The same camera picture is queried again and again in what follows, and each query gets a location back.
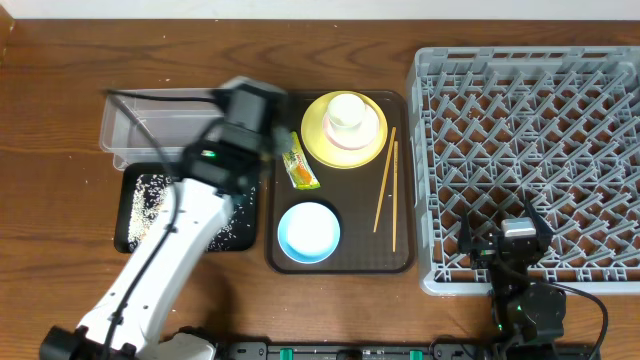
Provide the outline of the light blue bowl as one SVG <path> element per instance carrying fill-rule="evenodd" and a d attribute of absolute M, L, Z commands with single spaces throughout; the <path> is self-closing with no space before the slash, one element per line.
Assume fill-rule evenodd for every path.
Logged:
<path fill-rule="evenodd" d="M 296 263 L 316 264 L 337 249 L 341 227 L 336 214 L 318 202 L 302 202 L 289 208 L 277 226 L 277 241 Z"/>

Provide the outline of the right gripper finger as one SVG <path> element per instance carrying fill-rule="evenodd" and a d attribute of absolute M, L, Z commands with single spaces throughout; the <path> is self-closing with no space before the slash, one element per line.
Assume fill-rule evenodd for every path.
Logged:
<path fill-rule="evenodd" d="M 525 213 L 531 219 L 536 230 L 536 237 L 539 240 L 551 240 L 553 238 L 553 230 L 546 223 L 544 218 L 535 210 L 534 206 L 528 199 L 524 199 Z"/>
<path fill-rule="evenodd" d="M 461 214 L 460 224 L 459 252 L 469 253 L 472 249 L 473 240 L 467 210 L 464 210 Z"/>

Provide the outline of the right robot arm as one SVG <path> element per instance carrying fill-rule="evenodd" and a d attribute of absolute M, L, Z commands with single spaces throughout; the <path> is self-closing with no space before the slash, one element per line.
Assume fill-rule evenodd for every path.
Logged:
<path fill-rule="evenodd" d="M 460 218 L 458 251 L 471 268 L 489 273 L 492 316 L 500 336 L 485 351 L 493 359 L 556 359 L 554 341 L 564 335 L 566 293 L 528 275 L 549 247 L 554 232 L 529 201 L 525 215 L 505 219 L 488 240 L 472 234 L 469 216 Z"/>

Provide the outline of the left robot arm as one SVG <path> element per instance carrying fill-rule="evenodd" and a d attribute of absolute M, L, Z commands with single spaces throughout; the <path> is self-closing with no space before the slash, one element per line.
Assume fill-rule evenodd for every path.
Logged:
<path fill-rule="evenodd" d="M 131 92 L 107 90 L 108 100 L 139 128 L 170 179 L 165 201 L 128 262 L 104 296 L 73 331 L 52 327 L 39 348 L 42 359 L 167 359 L 215 356 L 205 340 L 160 340 L 173 304 L 213 237 L 234 213 L 234 201 L 288 145 L 280 121 L 285 90 L 236 77 L 210 90 L 213 118 L 172 161 L 125 101 Z"/>

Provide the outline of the green snack wrapper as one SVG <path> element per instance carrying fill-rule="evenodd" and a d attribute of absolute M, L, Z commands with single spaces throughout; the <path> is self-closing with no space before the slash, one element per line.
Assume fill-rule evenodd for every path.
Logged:
<path fill-rule="evenodd" d="M 282 154 L 282 159 L 293 188 L 296 190 L 319 188 L 320 182 L 307 162 L 298 134 L 291 132 L 289 137 L 291 139 L 291 147 Z"/>

